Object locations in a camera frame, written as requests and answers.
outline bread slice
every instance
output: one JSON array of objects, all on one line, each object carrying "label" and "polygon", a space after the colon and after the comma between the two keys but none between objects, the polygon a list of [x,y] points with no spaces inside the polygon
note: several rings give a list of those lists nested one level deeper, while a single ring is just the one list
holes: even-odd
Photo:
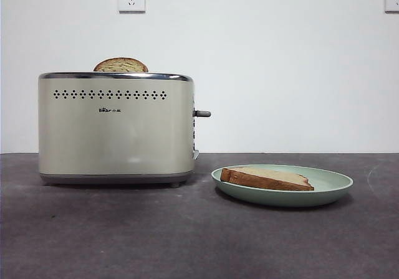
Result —
[{"label": "bread slice", "polygon": [[133,58],[111,58],[94,67],[95,72],[148,72],[147,66]]},{"label": "bread slice", "polygon": [[285,191],[313,191],[309,180],[300,174],[269,169],[241,167],[223,168],[221,181],[261,189]]}]

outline cream toaster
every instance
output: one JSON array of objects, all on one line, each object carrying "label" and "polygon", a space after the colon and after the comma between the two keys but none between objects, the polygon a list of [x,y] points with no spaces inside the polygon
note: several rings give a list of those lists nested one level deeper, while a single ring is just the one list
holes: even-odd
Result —
[{"label": "cream toaster", "polygon": [[39,76],[39,172],[51,184],[178,186],[194,170],[194,83],[164,73]]}]

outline toaster foot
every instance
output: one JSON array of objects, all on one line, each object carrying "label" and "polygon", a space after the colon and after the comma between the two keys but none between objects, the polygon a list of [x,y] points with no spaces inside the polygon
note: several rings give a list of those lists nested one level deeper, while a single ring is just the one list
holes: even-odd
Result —
[{"label": "toaster foot", "polygon": [[173,189],[176,189],[177,187],[180,187],[180,182],[171,182],[170,187],[172,187]]}]

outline plate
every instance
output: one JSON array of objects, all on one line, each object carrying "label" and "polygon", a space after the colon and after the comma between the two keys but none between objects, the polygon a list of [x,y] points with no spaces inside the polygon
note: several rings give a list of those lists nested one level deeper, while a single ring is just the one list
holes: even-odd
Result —
[{"label": "plate", "polygon": [[214,170],[211,174],[217,187],[224,193],[240,200],[281,207],[310,207],[321,206],[337,201],[346,193],[353,184],[353,180],[343,174],[333,171],[301,166],[274,165],[274,164],[250,164],[228,166],[224,168],[254,167],[285,171],[301,174],[309,179],[314,191],[282,191],[259,189],[256,187],[240,186],[230,182],[220,181],[223,168]]}]

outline white wall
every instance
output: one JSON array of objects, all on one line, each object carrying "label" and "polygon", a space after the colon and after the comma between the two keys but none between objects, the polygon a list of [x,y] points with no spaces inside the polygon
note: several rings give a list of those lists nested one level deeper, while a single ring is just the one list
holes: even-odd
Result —
[{"label": "white wall", "polygon": [[1,0],[1,150],[37,151],[37,76],[137,58],[196,84],[202,152],[398,152],[383,0]]}]

